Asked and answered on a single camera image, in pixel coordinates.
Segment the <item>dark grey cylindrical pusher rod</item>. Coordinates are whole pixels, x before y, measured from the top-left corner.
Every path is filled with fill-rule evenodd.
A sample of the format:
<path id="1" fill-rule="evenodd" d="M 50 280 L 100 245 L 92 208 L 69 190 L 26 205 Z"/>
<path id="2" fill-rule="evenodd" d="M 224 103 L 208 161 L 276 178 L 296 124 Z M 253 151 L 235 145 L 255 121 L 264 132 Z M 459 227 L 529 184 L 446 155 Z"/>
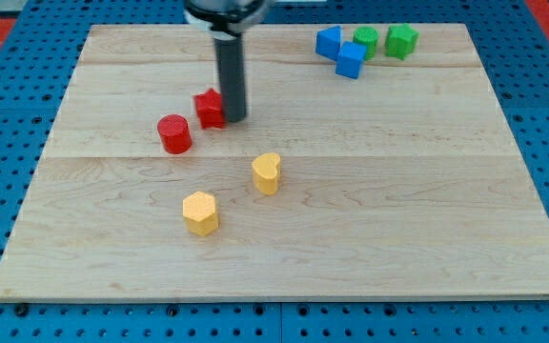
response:
<path id="1" fill-rule="evenodd" d="M 213 42 L 224 117 L 227 122 L 241 122 L 247 116 L 242 36 Z"/>

